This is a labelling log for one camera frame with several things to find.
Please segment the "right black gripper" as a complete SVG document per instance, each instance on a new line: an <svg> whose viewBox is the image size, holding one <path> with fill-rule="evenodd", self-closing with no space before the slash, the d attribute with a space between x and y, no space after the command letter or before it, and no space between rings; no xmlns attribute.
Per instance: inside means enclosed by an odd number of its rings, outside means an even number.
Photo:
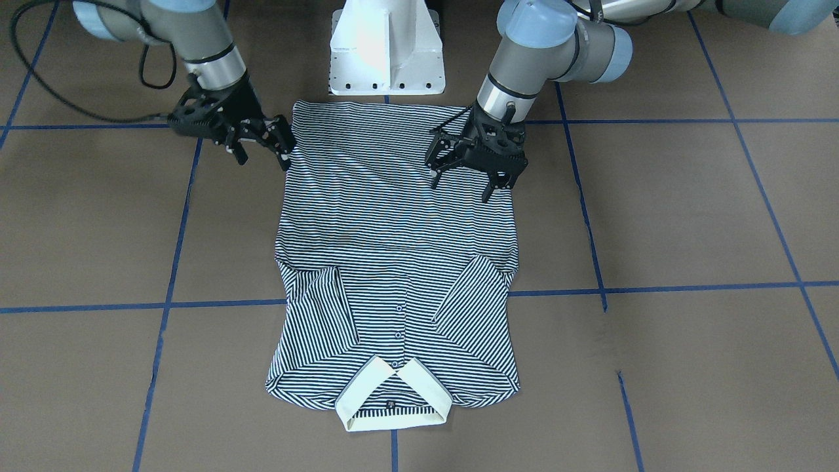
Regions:
<svg viewBox="0 0 839 472"><path fill-rule="evenodd" d="M189 73L187 81L189 89L166 119L173 131L182 136L210 138L227 146L239 165L249 159L241 140L275 148L281 169L290 170L296 138L285 116L270 119L263 113L248 73L221 90L202 87L195 73Z"/></svg>

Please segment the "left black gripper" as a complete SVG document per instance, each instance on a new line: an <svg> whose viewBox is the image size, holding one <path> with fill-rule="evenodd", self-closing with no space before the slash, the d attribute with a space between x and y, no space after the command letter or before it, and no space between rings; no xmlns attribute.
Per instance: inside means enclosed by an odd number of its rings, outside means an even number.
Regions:
<svg viewBox="0 0 839 472"><path fill-rule="evenodd" d="M514 104L507 104L500 120L478 104L460 111L429 131L434 136L425 153L431 171L431 188L438 188L444 171L465 167L488 176L482 203L488 203L495 190L513 189L528 166L523 122L514 123Z"/></svg>

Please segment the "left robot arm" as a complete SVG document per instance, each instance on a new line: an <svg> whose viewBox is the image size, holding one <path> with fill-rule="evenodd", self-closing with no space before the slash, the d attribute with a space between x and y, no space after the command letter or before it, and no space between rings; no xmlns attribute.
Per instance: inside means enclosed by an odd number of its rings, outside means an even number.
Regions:
<svg viewBox="0 0 839 472"><path fill-rule="evenodd" d="M836 1L506 1L496 21L500 44L476 100L463 111L462 130L432 130L425 154L431 187L467 168L488 177L482 201L512 188L528 165L525 120L543 84L616 81L633 57L630 25L700 9L802 35L836 8Z"/></svg>

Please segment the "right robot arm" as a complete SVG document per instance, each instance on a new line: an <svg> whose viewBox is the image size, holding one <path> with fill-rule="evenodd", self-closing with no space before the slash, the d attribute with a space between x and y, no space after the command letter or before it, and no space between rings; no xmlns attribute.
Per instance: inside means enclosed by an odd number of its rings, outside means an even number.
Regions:
<svg viewBox="0 0 839 472"><path fill-rule="evenodd" d="M222 10L214 1L75 1L76 18L93 36L170 45L185 65L188 90L166 122L181 136L206 138L248 161L243 142L255 142L291 165L296 146L282 115L263 113L248 68Z"/></svg>

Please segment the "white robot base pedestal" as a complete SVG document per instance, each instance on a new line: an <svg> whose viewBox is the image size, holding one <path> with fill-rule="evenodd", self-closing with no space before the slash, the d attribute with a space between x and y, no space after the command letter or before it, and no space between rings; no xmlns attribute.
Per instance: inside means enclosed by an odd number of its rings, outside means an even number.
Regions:
<svg viewBox="0 0 839 472"><path fill-rule="evenodd" d="M425 1L347 1L332 13L330 94L421 96L446 89L437 9Z"/></svg>

